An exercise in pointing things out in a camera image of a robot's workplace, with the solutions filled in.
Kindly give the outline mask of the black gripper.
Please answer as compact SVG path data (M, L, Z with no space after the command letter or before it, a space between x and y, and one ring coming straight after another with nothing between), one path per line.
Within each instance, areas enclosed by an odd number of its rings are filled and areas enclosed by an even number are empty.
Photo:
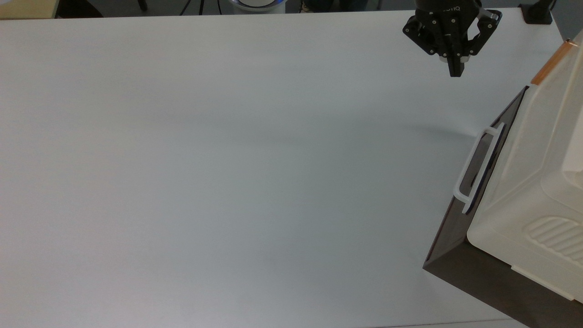
M479 54L496 31L502 18L500 11L479 11L480 0L415 0L415 16L403 27L403 33L430 56L437 55L448 64L450 77L460 77L465 62ZM468 39L468 29L475 18L478 33ZM458 27L461 50L454 53L450 35Z

